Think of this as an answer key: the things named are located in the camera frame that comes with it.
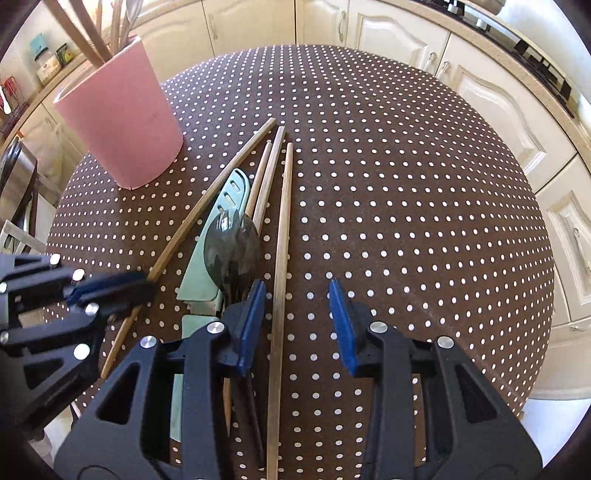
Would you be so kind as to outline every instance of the polka dot tablecloth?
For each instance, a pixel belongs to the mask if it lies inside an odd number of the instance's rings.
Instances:
[[[332,278],[376,319],[410,337],[453,337],[520,411],[548,344],[553,257],[520,166],[462,98],[430,74],[332,46],[218,57],[180,73],[164,90],[184,131],[178,157],[132,192],[85,157],[64,192],[48,250],[90,273],[149,270],[252,133],[270,116],[285,125],[295,164],[280,478],[359,477],[372,383],[342,366],[326,298]],[[251,179],[263,145],[242,165]],[[261,232],[259,274],[271,292],[281,174],[279,166]],[[168,265],[119,357],[144,335],[180,337],[187,311],[176,290],[207,214]],[[264,333],[271,306],[269,299]],[[46,312],[48,319],[62,315],[62,306]],[[101,362],[115,333],[115,326],[106,333]],[[268,350],[263,334],[254,370],[261,412]],[[423,409],[420,383],[414,383],[421,462]],[[84,392],[81,408],[99,387]],[[234,422],[236,476],[259,480],[265,473],[241,432]],[[180,445],[173,442],[172,450],[173,464],[181,463]]]

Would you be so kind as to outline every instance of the pink cup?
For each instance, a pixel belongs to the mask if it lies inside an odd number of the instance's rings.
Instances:
[[[54,105],[126,189],[166,171],[183,145],[183,133],[139,37],[101,68],[78,75]]]

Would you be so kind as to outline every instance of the white floor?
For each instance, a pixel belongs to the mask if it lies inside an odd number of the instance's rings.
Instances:
[[[533,400],[523,408],[521,424],[542,455],[544,466],[560,451],[591,406],[585,400]]]

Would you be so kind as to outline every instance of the brown tablecloth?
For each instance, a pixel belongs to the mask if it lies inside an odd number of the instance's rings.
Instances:
[[[349,297],[366,302],[376,319],[409,336],[451,336],[520,410],[547,347],[553,258],[520,166],[462,98],[427,73],[332,46],[218,57],[167,81],[164,90],[184,130],[176,160],[130,192],[85,157],[61,200],[48,250],[91,273],[147,271],[252,133],[269,116],[285,125],[295,165],[280,478],[357,478],[361,467],[371,382],[351,378],[342,366],[326,299],[331,278],[341,279]],[[251,178],[263,144],[242,165]],[[260,275],[268,291],[281,174],[279,166],[261,235]],[[180,337],[187,312],[175,292],[201,225],[168,265],[126,351],[144,335]],[[57,306],[47,316],[63,313]],[[114,330],[107,331],[103,357]],[[268,348],[263,340],[255,367],[263,409]],[[82,395],[81,407],[99,386]],[[415,391],[420,461],[418,384]],[[231,439],[237,477],[265,476],[237,424]],[[178,445],[174,456],[180,463]]]

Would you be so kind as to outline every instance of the wooden stick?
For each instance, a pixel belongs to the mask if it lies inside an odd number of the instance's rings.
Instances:
[[[267,162],[269,161],[269,156],[271,155],[271,148],[271,140],[267,140],[265,150],[263,150],[262,153],[261,162],[256,169],[255,179],[252,181],[251,192],[248,196],[246,210],[244,211],[244,214],[249,218],[252,218],[253,213],[255,213],[256,200],[258,199],[259,192],[261,190],[261,183],[263,177],[265,176],[265,169],[267,168]]]
[[[273,128],[276,122],[277,120],[275,118],[270,118],[269,120],[267,120],[265,124],[254,133],[251,139],[244,144],[244,146],[238,151],[238,153],[234,155],[234,158],[231,159],[230,162],[224,167],[222,172],[217,176],[213,183],[207,188],[203,196],[191,209],[185,220],[183,220],[183,223],[181,223],[181,225],[178,227],[170,242],[168,242],[166,247],[164,247],[164,250],[162,250],[162,253],[158,257],[158,260],[156,260],[156,263],[154,264],[152,269],[150,269],[150,273],[148,274],[148,280],[156,282],[160,278],[160,275],[166,268],[166,265],[168,265],[168,262],[170,262],[174,253],[178,250],[181,243],[183,243],[185,237],[191,231],[191,228],[193,228],[197,220],[199,220],[199,217],[201,217],[203,211],[208,206],[209,202],[212,201],[219,189],[221,189],[224,183],[226,183],[226,180],[230,176],[230,173],[232,173],[234,168],[238,168],[240,166],[240,164],[250,154],[250,152],[257,145],[257,143],[259,143],[267,134],[267,132],[271,128]],[[125,337],[127,336],[129,329],[131,328],[131,325],[134,323],[134,321],[137,320],[140,310],[141,305],[138,305],[136,308],[132,310],[131,315],[129,315],[129,317],[127,317],[123,321],[123,324],[119,329],[119,332],[117,332],[117,337],[115,338],[113,346],[109,351],[109,355],[107,356],[107,359],[105,361],[105,366],[103,367],[103,370],[100,373],[100,376],[102,378],[107,378],[107,376],[109,375],[109,372],[113,367],[113,363],[115,362],[115,358],[117,357],[117,353],[119,353],[121,345],[123,345]]]
[[[275,286],[273,288],[273,325],[269,356],[269,404],[267,408],[267,480],[277,480],[279,465],[279,413],[281,410],[281,369],[285,323],[285,293],[287,289],[287,252],[290,241],[291,178],[293,175],[293,143],[287,144],[277,252],[275,254]]]
[[[78,17],[78,20],[80,20],[80,23],[84,27],[84,30],[86,30],[86,33],[88,33],[88,36],[95,44],[96,51],[99,53],[99,55],[104,61],[108,61],[113,58],[113,55],[111,55],[111,52],[103,41],[103,37],[100,36],[100,31],[96,29],[96,26],[92,21],[88,10],[84,6],[84,2],[82,0],[70,0],[70,4],[74,9],[74,13],[76,13]]]
[[[82,36],[80,30],[78,30],[72,23],[72,20],[70,20],[70,17],[68,17],[67,13],[64,12],[59,2],[57,0],[44,0],[44,2],[51,14],[70,36],[72,41],[78,46],[84,56],[90,61],[90,63],[93,64],[95,68],[100,68],[100,66],[102,66],[105,62],[100,57],[100,55],[94,51],[84,36]]]
[[[275,176],[275,169],[281,153],[281,146],[283,144],[283,137],[285,136],[285,127],[279,127],[273,140],[273,148],[271,149],[271,156],[269,157],[268,167],[265,171],[265,176],[262,179],[261,191],[256,200],[255,213],[252,216],[252,223],[255,224],[256,231],[260,232],[263,220],[265,219],[265,210],[267,209],[267,200],[271,193],[271,186],[273,185],[273,177]]]
[[[96,5],[96,29],[99,31],[99,35],[103,37],[103,0],[99,0]]]
[[[119,26],[121,25],[121,8],[123,0],[115,0],[113,6],[113,20],[111,21],[111,53],[115,55],[119,50]]]

